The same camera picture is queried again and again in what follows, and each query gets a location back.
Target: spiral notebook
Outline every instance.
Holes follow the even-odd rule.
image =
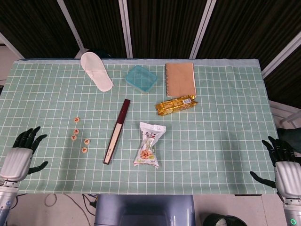
[[[166,94],[168,97],[196,96],[193,63],[167,63]]]

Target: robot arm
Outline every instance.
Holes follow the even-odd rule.
[[[288,226],[301,226],[301,159],[295,157],[292,147],[285,141],[269,137],[263,140],[274,166],[275,182],[262,179],[254,172],[251,176],[258,182],[277,189],[283,202]]]
[[[7,154],[0,172],[0,226],[6,222],[11,204],[18,193],[18,183],[28,174],[39,172],[46,167],[47,161],[30,168],[32,156],[46,134],[34,140],[40,126],[21,133]]]

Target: white wall strip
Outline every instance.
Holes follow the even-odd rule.
[[[70,16],[70,14],[68,12],[68,9],[67,9],[67,7],[65,5],[64,0],[57,0],[57,3],[59,4],[59,6],[60,6],[60,8],[61,8],[61,10],[62,10],[62,12],[63,12],[66,20],[67,20],[67,22],[68,22],[68,25],[69,25],[69,27],[70,27],[70,29],[71,29],[71,31],[72,31],[75,39],[76,39],[76,42],[77,42],[77,44],[79,46],[80,51],[82,53],[85,53],[87,49],[84,48],[84,45],[83,45],[83,43],[82,43],[82,41],[80,39],[79,33],[77,32],[77,30],[75,28],[75,25],[74,25],[74,23],[73,23],[73,21],[71,19],[71,16]]]
[[[301,32],[263,69],[262,77],[266,78],[279,64],[301,45]]]
[[[3,43],[20,59],[24,58],[24,56],[22,56],[22,54],[3,36],[2,33],[0,33],[0,39],[2,39]]]
[[[133,58],[130,24],[128,19],[128,12],[127,12],[127,0],[119,0],[119,9],[120,9],[120,16],[122,22],[124,42],[126,45],[127,57]]]
[[[189,59],[195,59],[198,54],[198,49],[199,49],[202,39],[204,37],[204,34],[206,31],[207,25],[209,23],[211,14],[213,12],[215,3],[216,3],[216,0],[207,0],[201,22],[199,23],[198,32],[197,32],[196,38],[194,40]]]

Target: notebook spiral binding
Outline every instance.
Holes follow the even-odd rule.
[[[169,94],[169,88],[168,88],[168,74],[167,74],[167,64],[165,64],[165,78],[166,78],[166,95]]]

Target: table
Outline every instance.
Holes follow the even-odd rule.
[[[165,63],[193,62],[199,102],[194,108],[158,116],[166,96]],[[20,184],[22,193],[265,194],[253,170],[274,178],[261,144],[276,137],[257,60],[103,60],[114,87],[101,92],[79,60],[23,60],[13,64],[0,96],[0,165],[16,136],[41,126],[48,134],[33,165],[49,161]],[[149,94],[127,85],[142,65],[158,76]],[[124,99],[130,99],[123,132],[110,165],[103,157]],[[79,123],[73,121],[80,117]],[[156,144],[159,169],[133,166],[142,135],[139,122],[166,126]],[[73,130],[80,130],[71,140]],[[82,153],[83,140],[91,140]]]

